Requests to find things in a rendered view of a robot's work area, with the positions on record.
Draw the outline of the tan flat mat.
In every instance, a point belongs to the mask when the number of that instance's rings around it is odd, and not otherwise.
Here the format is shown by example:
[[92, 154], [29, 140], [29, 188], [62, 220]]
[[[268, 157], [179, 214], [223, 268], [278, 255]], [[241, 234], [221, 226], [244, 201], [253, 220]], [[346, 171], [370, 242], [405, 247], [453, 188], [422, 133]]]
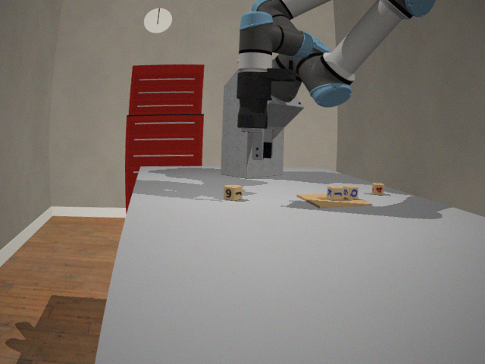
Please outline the tan flat mat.
[[331, 200], [327, 198], [327, 194], [299, 194], [299, 198], [317, 206], [318, 208], [336, 208], [336, 207], [351, 207], [351, 206], [372, 206], [371, 203], [362, 199], [345, 199]]

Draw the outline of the tan wooden letter block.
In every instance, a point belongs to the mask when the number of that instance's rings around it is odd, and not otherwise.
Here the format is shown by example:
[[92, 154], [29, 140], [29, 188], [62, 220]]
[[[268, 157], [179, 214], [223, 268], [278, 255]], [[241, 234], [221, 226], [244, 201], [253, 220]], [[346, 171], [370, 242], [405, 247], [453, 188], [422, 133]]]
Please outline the tan wooden letter block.
[[243, 187], [239, 185], [224, 186], [224, 199], [237, 201], [243, 197]]
[[327, 198], [331, 200], [343, 199], [343, 187], [340, 186], [327, 186]]
[[343, 198], [345, 199], [357, 199], [358, 187], [353, 185], [343, 185]]
[[372, 193], [374, 195], [383, 195], [384, 185], [382, 183], [372, 183]]

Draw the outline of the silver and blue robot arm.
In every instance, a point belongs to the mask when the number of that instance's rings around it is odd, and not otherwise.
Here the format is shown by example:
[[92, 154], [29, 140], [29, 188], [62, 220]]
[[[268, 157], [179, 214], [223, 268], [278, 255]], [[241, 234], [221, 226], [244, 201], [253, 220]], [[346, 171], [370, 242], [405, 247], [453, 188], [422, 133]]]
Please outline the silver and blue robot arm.
[[257, 0], [252, 11], [241, 17], [239, 54], [278, 53], [272, 68], [289, 69], [289, 60], [293, 61], [296, 81], [271, 81], [275, 98], [291, 102], [303, 82], [319, 106], [343, 104], [352, 94], [349, 85], [355, 80], [355, 71], [376, 47], [401, 20], [422, 17], [436, 0], [377, 0], [332, 52], [290, 21], [329, 1]]

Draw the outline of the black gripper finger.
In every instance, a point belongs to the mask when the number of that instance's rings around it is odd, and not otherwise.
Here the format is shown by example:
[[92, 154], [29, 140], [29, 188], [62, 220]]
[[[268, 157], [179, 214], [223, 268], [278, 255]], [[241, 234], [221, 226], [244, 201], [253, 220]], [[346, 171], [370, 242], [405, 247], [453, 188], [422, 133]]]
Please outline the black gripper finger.
[[264, 129], [264, 158], [272, 158], [274, 129]]
[[252, 159], [263, 160], [264, 155], [264, 129], [241, 128], [242, 132], [253, 132]]

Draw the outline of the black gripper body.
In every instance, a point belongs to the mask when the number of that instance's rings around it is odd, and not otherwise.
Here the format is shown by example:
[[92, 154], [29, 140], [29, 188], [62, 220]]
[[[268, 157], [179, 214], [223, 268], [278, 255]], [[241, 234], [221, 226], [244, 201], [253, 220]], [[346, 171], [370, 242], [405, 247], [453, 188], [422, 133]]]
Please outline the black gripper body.
[[293, 61], [289, 61], [289, 69], [272, 68], [272, 55], [258, 52], [241, 53], [238, 60], [241, 72], [237, 79], [236, 97], [240, 104], [237, 127], [267, 129], [271, 81], [296, 81]]

